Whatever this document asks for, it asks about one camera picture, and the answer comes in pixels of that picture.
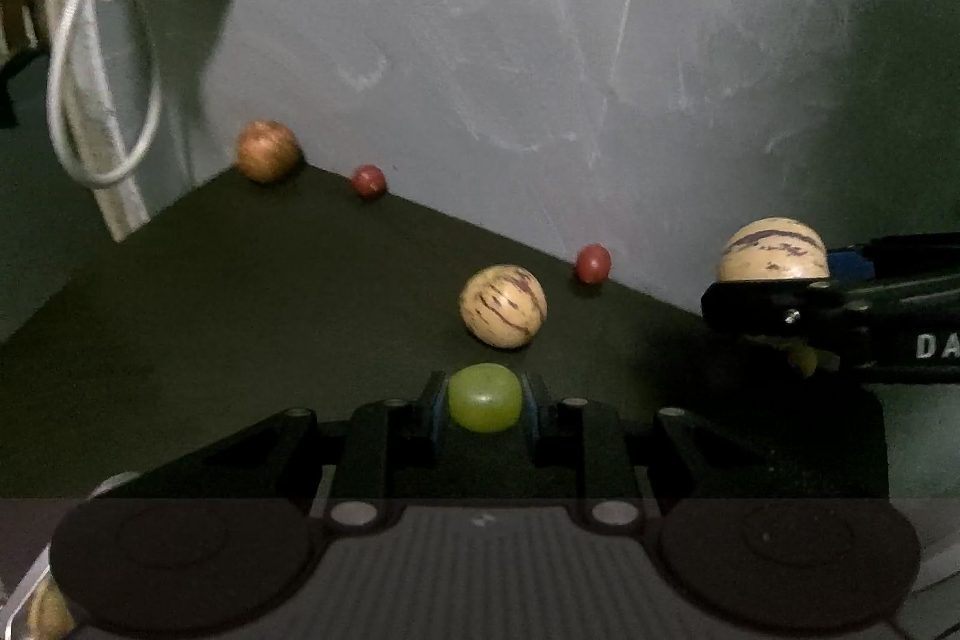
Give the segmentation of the red cherry fruit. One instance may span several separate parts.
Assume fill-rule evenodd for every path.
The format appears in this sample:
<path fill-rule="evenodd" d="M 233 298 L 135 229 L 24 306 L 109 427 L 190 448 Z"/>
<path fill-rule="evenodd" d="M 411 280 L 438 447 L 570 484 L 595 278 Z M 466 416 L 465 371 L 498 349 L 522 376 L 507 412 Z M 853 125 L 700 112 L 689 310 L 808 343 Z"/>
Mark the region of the red cherry fruit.
<path fill-rule="evenodd" d="M 612 271 L 612 255 L 602 244 L 589 244 L 581 248 L 574 262 L 578 280 L 589 286 L 605 283 Z"/>
<path fill-rule="evenodd" d="M 386 175 L 373 164 L 363 164 L 353 170 L 350 184 L 356 195 L 365 202 L 377 200 L 387 193 Z"/>

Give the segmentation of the small green grape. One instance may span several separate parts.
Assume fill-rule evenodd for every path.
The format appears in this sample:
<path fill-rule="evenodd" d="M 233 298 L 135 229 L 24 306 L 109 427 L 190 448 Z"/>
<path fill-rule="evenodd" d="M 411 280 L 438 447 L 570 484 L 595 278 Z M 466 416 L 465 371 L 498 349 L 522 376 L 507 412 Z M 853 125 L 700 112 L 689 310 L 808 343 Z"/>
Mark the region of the small green grape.
<path fill-rule="evenodd" d="M 793 351 L 793 362 L 805 377 L 815 374 L 818 365 L 817 351 L 812 347 L 797 346 Z"/>

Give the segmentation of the striped cream pepino melon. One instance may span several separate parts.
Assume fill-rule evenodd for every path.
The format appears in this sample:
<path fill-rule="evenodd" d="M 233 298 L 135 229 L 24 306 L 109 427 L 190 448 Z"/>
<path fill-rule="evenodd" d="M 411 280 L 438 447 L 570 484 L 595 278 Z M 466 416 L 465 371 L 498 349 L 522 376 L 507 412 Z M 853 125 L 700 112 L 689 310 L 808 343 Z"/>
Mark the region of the striped cream pepino melon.
<path fill-rule="evenodd" d="M 459 315 L 467 330 L 488 346 L 516 349 L 527 346 L 547 321 L 547 296 L 528 269 L 489 266 L 462 287 Z"/>

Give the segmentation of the black table mat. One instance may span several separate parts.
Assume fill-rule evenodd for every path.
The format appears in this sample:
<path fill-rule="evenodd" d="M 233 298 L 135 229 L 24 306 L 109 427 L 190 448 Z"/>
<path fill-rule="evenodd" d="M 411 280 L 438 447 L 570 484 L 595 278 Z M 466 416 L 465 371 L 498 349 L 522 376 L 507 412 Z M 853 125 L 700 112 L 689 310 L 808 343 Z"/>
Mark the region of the black table mat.
<path fill-rule="evenodd" d="M 436 370 L 490 357 L 460 321 L 467 278 L 530 269 L 548 317 L 503 354 L 556 396 L 628 419 L 709 414 L 729 476 L 766 466 L 866 492 L 887 481 L 877 398 L 815 381 L 755 344 L 569 263 L 404 198 L 363 203 L 314 167 L 274 187 L 224 172 L 101 250 L 2 347 L 2 492 L 80 495 L 281 409 L 320 419 L 412 396 Z"/>

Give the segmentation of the red-yellow apple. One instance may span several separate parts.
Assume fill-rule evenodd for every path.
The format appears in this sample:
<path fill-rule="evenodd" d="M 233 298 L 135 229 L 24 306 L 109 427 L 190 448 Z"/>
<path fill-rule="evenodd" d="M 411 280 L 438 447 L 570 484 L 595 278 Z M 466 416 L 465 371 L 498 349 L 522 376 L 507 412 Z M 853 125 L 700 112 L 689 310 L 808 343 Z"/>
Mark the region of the red-yellow apple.
<path fill-rule="evenodd" d="M 249 181 L 259 184 L 285 177 L 301 158 L 295 133 L 277 120 L 254 120 L 236 140 L 236 167 Z"/>

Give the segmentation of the steel tray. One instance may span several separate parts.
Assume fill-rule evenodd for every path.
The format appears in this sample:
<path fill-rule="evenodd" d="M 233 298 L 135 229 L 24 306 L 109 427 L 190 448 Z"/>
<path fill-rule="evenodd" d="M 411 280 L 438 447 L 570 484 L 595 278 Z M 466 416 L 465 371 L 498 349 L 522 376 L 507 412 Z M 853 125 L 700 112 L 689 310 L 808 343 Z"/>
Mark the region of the steel tray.
<path fill-rule="evenodd" d="M 106 481 L 94 487 L 91 494 L 89 494 L 89 498 L 98 497 L 98 495 L 103 495 L 106 492 L 112 491 L 112 489 L 116 489 L 116 487 L 124 486 L 127 482 L 133 481 L 135 477 L 139 477 L 139 473 L 133 473 L 133 471 L 114 474 L 114 476 L 108 477 Z M 14 624 L 16 624 L 18 617 L 26 617 L 26 614 L 28 614 L 29 601 L 34 598 L 34 595 L 39 591 L 39 587 L 49 575 L 49 549 L 50 544 L 46 544 L 44 548 L 41 549 L 41 552 L 37 554 L 34 562 L 29 565 L 29 569 L 26 570 L 25 575 L 21 576 L 18 585 L 16 585 L 16 588 L 14 588 L 7 598 L 7 601 L 5 601 L 5 604 L 3 604 L 3 638 L 29 638 L 29 632 L 26 629 L 21 630 L 20 633 L 16 633 L 14 631 Z"/>

